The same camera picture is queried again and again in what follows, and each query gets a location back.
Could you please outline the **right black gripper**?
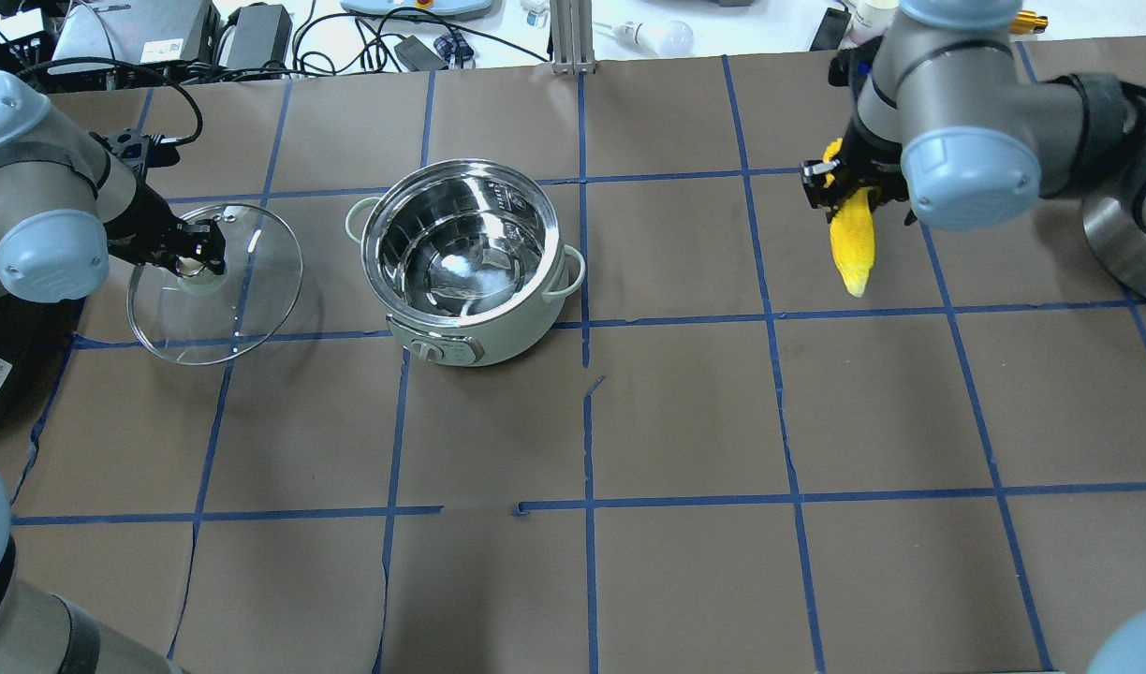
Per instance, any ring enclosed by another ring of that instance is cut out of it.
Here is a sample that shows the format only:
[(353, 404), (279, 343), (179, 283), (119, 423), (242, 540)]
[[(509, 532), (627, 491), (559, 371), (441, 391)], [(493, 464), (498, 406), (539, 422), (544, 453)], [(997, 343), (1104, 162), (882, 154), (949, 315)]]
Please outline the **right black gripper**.
[(800, 165), (801, 188), (810, 207), (821, 210), (826, 221), (833, 221), (843, 204), (861, 188), (869, 188), (869, 209), (906, 203), (906, 179), (900, 168), (903, 144), (868, 138), (859, 131), (848, 131), (832, 140), (821, 159), (804, 159)]

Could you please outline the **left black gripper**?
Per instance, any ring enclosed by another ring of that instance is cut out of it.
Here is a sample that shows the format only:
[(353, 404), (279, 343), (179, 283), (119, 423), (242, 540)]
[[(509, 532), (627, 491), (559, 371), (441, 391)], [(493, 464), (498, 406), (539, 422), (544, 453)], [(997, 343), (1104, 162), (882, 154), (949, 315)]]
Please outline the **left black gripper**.
[(154, 188), (138, 183), (124, 212), (105, 222), (108, 253), (178, 276), (222, 276), (227, 242), (218, 221), (185, 221)]

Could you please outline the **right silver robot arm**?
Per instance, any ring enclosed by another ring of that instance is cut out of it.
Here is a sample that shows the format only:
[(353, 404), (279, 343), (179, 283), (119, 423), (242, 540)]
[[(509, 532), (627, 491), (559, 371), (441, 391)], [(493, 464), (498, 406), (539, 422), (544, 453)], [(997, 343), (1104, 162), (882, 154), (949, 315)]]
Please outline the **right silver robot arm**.
[(1019, 81), (1018, 1), (903, 1), (884, 36), (830, 61), (851, 119), (801, 188), (827, 215), (831, 260), (863, 296), (877, 207), (906, 225), (1003, 225), (1041, 199), (1078, 199), (1096, 259), (1146, 299), (1146, 85), (1110, 73)]

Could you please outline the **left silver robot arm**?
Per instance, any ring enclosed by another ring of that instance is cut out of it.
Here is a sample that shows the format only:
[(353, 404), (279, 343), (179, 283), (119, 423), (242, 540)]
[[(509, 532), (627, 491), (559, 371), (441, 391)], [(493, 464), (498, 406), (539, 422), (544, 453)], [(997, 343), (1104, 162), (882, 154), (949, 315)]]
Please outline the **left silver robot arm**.
[(118, 257), (191, 285), (226, 276), (209, 219), (172, 213), (146, 181), (175, 165), (183, 139), (85, 131), (16, 75), (0, 71), (0, 299), (56, 303), (95, 293)]

